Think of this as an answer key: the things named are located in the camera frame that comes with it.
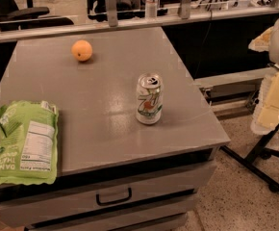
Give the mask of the yellow foam padded chair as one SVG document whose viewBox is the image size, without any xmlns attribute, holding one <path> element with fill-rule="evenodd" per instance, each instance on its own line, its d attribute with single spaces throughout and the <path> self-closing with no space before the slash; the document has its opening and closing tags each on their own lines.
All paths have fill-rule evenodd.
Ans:
<svg viewBox="0 0 279 231">
<path fill-rule="evenodd" d="M 279 66 L 279 18 L 272 27 L 252 39 L 248 48 L 267 51 L 269 59 Z M 279 124 L 279 70 L 264 77 L 258 98 L 250 128 L 254 134 L 267 135 Z"/>
</svg>

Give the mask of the black office chair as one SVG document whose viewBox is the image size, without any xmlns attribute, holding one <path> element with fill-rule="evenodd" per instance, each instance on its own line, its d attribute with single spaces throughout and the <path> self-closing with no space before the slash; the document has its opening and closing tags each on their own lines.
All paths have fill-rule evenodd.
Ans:
<svg viewBox="0 0 279 231">
<path fill-rule="evenodd" d="M 72 25 L 73 21 L 63 16 L 49 16 L 48 7 L 35 7 L 33 0 L 26 0 L 20 9 L 15 0 L 0 0 L 0 31 L 36 29 Z"/>
</svg>

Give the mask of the clear plastic water bottle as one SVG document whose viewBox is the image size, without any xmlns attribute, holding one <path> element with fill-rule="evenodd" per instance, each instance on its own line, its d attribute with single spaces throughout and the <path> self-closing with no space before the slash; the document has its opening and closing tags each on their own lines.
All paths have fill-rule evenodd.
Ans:
<svg viewBox="0 0 279 231">
<path fill-rule="evenodd" d="M 154 18 L 157 16 L 158 0 L 145 0 L 145 17 Z"/>
</svg>

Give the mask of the white green 7up can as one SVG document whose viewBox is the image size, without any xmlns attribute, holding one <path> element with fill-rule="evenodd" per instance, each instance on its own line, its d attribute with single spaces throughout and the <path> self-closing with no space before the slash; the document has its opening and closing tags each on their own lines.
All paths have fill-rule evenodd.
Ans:
<svg viewBox="0 0 279 231">
<path fill-rule="evenodd" d="M 142 74 L 137 83 L 136 118 L 140 123 L 152 125 L 159 121 L 163 108 L 164 84 L 156 73 Z"/>
</svg>

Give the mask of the green snack bag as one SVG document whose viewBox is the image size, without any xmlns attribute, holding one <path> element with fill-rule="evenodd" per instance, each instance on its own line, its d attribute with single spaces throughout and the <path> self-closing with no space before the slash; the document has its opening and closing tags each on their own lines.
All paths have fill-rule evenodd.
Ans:
<svg viewBox="0 0 279 231">
<path fill-rule="evenodd" d="M 0 185 L 52 184 L 57 177 L 58 118 L 46 101 L 0 108 Z"/>
</svg>

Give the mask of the orange fruit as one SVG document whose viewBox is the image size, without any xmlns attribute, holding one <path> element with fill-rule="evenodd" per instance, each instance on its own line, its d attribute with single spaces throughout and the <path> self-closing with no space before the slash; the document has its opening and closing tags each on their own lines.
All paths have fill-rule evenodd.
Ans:
<svg viewBox="0 0 279 231">
<path fill-rule="evenodd" d="M 92 46 L 86 40 L 77 40 L 71 47 L 73 57 L 79 62 L 85 62 L 92 56 Z"/>
</svg>

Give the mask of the grey lower drawer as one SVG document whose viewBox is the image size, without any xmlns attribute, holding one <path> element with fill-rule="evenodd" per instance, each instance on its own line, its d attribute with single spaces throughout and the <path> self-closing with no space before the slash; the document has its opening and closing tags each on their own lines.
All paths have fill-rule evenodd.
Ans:
<svg viewBox="0 0 279 231">
<path fill-rule="evenodd" d="M 192 191 L 178 192 L 81 214 L 75 218 L 46 221 L 30 231 L 136 230 L 173 219 L 185 219 L 185 213 L 194 207 L 197 199 L 197 194 Z"/>
</svg>

